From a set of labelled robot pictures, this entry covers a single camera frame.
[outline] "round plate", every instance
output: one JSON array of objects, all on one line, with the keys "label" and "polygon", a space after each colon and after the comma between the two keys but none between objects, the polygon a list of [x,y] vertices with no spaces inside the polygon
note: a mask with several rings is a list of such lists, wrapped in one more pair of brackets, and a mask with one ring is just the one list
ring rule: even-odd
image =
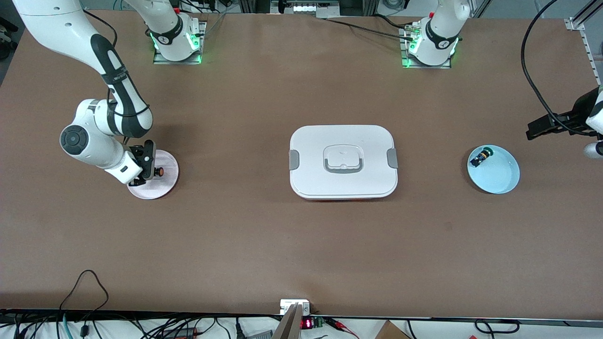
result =
[{"label": "round plate", "polygon": [[178,180],[178,162],[166,151],[155,151],[155,168],[163,167],[163,176],[154,176],[146,184],[128,186],[132,194],[141,199],[157,199],[166,195]]},{"label": "round plate", "polygon": [[[485,159],[479,166],[474,167],[470,161],[484,147],[490,147],[494,154]],[[469,154],[469,159],[467,159],[467,171],[471,180],[488,193],[507,193],[519,183],[519,165],[517,161],[506,149],[494,145],[483,145],[474,149]]]}]

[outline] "white lid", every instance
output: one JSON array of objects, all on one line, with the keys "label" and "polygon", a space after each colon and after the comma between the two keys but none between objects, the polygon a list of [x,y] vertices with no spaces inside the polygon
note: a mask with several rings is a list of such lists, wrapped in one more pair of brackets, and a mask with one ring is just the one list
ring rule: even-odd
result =
[{"label": "white lid", "polygon": [[291,136],[291,188],[306,199],[385,197],[398,184],[394,139],[376,125],[304,126]]}]

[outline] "gray circular joint cap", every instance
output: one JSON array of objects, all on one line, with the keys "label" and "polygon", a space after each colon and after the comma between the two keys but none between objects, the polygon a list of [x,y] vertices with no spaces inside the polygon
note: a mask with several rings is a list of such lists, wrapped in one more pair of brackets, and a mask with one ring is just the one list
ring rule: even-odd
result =
[{"label": "gray circular joint cap", "polygon": [[82,126],[67,126],[61,132],[61,147],[73,156],[80,154],[87,144],[88,132]]}]

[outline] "tabletop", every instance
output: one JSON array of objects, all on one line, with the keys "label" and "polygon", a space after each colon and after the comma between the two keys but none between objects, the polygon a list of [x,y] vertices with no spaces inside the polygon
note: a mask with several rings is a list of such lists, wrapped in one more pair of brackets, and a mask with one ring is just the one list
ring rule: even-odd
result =
[{"label": "tabletop", "polygon": [[[395,38],[304,15],[227,14],[202,64],[170,66],[151,63],[136,13],[97,14],[154,112],[145,137],[175,156],[180,177],[145,201],[64,154],[58,137],[78,103],[106,87],[26,33],[0,88],[0,307],[56,308],[91,268],[105,309],[275,313],[299,297],[321,314],[603,318],[601,163],[582,155],[593,139],[527,141],[527,123],[545,114],[520,67],[528,21],[468,20],[452,69],[439,70],[403,68]],[[343,20],[396,32],[375,17]],[[556,112],[596,86],[561,20],[538,22],[528,45]],[[298,197],[289,139],[321,124],[389,130],[397,189]],[[484,144],[517,159],[515,190],[470,183],[466,158]],[[103,297],[87,278],[67,307]]]}]

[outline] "light blue plate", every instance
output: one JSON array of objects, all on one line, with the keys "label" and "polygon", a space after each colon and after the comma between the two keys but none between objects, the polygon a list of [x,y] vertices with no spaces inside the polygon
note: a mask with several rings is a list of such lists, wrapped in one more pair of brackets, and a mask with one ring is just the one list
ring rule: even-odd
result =
[{"label": "light blue plate", "polygon": [[[478,156],[484,147],[490,147],[494,154],[474,167],[470,161]],[[467,159],[467,171],[471,180],[488,193],[504,194],[510,192],[519,183],[519,165],[506,149],[483,145],[474,149]]]}]

